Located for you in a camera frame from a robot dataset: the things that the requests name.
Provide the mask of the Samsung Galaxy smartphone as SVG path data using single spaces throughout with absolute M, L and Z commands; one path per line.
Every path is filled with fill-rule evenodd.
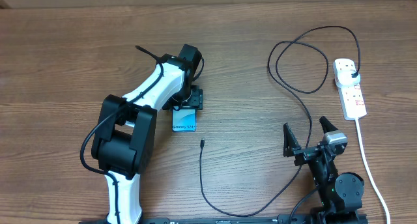
M 172 111 L 172 130 L 174 132 L 194 132 L 196 128 L 196 110 L 180 109 Z

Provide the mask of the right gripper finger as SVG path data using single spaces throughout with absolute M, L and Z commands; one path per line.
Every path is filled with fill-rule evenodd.
M 283 135 L 284 135 L 283 155 L 285 157 L 294 156 L 294 152 L 296 150 L 300 150 L 301 146 L 299 145 L 288 123 L 285 123 L 283 125 Z
M 319 122 L 321 124 L 322 129 L 323 129 L 323 133 L 338 131 L 338 128 L 335 127 L 325 116 L 322 116 L 319 119 Z

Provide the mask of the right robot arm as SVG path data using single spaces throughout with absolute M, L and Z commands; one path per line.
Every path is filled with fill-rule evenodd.
M 293 157 L 296 166 L 308 165 L 315 188 L 303 197 L 289 215 L 279 215 L 279 223 L 367 223 L 365 214 L 359 214 L 364 194 L 364 179 L 356 173 L 338 173 L 334 159 L 344 153 L 347 136 L 326 117 L 319 119 L 323 139 L 317 146 L 302 148 L 288 124 L 283 125 L 283 155 Z M 314 193 L 321 205 L 308 214 L 296 215 L 298 207 Z

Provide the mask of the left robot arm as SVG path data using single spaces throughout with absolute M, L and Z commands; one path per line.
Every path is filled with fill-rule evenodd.
M 204 67 L 196 47 L 185 44 L 178 55 L 153 59 L 154 71 L 140 86 L 104 99 L 98 124 L 85 139 L 108 183 L 109 212 L 102 223 L 140 223 L 140 178 L 152 156 L 158 112 L 172 112 L 174 132 L 193 132 L 203 108 L 203 91 L 193 84 Z

